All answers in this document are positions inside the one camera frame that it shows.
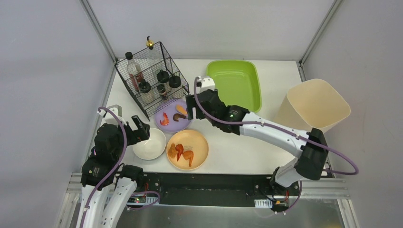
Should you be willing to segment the gold-top glass oil bottle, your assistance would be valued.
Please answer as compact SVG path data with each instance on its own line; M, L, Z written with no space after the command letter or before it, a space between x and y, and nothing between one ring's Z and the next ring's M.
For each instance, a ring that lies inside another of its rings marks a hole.
M150 36L146 38L147 46L147 60L149 63L152 75L157 79L157 75L161 70L164 70L164 59L162 54L157 50L156 45L150 39Z

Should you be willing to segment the black-lid glass jar front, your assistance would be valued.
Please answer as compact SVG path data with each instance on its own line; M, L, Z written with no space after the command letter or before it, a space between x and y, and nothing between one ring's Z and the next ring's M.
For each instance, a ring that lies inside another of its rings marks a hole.
M157 73L157 80L160 84L163 84L165 87L165 90L167 93L169 93L171 91L171 88L169 86L169 73L167 71L164 70L160 70Z

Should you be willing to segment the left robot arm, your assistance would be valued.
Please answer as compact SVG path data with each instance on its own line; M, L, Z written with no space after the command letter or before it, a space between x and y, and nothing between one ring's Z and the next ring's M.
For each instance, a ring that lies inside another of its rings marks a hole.
M132 130L125 122L123 129L113 120L101 125L94 147L82 166L81 206L78 228L115 228L130 196L143 180L143 169L121 165L127 146L149 139L150 126L132 116L137 126Z

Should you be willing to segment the black-lid spice jar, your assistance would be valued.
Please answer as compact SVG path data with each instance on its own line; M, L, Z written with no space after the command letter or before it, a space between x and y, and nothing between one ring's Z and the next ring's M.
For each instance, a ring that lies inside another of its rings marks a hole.
M139 92L141 94L141 98L143 102L147 105L150 104L155 100L155 95L152 90L152 86L149 82L147 82L145 79L142 79L138 85L139 87Z

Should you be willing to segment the black pepper grinder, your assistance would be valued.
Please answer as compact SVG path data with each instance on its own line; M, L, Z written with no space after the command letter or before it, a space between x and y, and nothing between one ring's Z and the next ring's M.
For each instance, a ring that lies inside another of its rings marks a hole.
M163 99L163 100L168 99L167 90L166 90L164 84L159 84L156 89L157 89L158 94L161 97L161 99Z

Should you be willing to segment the purple plate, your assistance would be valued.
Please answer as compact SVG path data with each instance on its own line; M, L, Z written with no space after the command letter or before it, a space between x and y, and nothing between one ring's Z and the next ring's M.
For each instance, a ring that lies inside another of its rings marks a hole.
M186 120L179 119L178 122L175 122L173 120L173 115L175 113L179 113L175 108L176 105L181 105L183 108L186 108L186 102L184 100L174 99L172 100L172 103L168 104L166 107L163 107L160 111L157 111L157 113L154 114L154 121L156 123L156 126L160 128L162 131L168 133L176 133L186 129L191 124L192 121L188 119ZM160 120L163 119L163 112L165 112L168 115L170 120L170 123L167 126L160 125Z

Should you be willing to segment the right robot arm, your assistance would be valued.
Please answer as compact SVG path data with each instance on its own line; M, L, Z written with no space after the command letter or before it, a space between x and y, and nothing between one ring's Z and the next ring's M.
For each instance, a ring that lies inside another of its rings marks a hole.
M245 135L275 145L294 156L278 167L270 178L270 186L288 188L303 178L317 181L328 155L324 134L319 129L310 132L287 128L265 120L248 109L225 105L218 92L206 90L185 98L188 119L207 119L223 132Z

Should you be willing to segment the black-lid glass jar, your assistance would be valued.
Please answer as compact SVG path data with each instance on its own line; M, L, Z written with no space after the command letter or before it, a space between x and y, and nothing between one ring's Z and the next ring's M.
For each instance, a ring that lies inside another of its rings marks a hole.
M164 70L160 70L157 73L157 80L160 84L163 84L165 87L165 90L167 93L169 93L171 91L171 88L169 86L169 73L167 71Z
M180 77L172 75L169 77L168 83L171 88L172 98L180 99L182 97L182 82Z

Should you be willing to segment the dark sauce bottle red label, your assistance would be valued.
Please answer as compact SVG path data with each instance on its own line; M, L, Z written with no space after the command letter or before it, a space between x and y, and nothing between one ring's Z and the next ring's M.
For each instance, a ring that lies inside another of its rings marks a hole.
M134 59L132 52L126 52L125 58L127 59L126 70L129 74L129 78L131 80L132 85L134 86L137 92L141 92L139 85L141 81L144 79L143 71L141 69L140 64Z

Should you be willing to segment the orange plate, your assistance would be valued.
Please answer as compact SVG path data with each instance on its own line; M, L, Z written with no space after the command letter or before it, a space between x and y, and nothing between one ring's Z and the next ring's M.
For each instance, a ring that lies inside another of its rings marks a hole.
M168 156L167 152L172 143L174 143L175 145L182 144L184 147L184 151L191 150L194 152L194 158L191 167L189 167L189 161L185 160L182 155L178 161L176 157L170 158ZM199 168L205 163L209 155L209 145L204 135L202 135L200 132L196 130L183 130L175 133L170 138L166 146L166 155L168 161L174 167L183 171L191 171Z

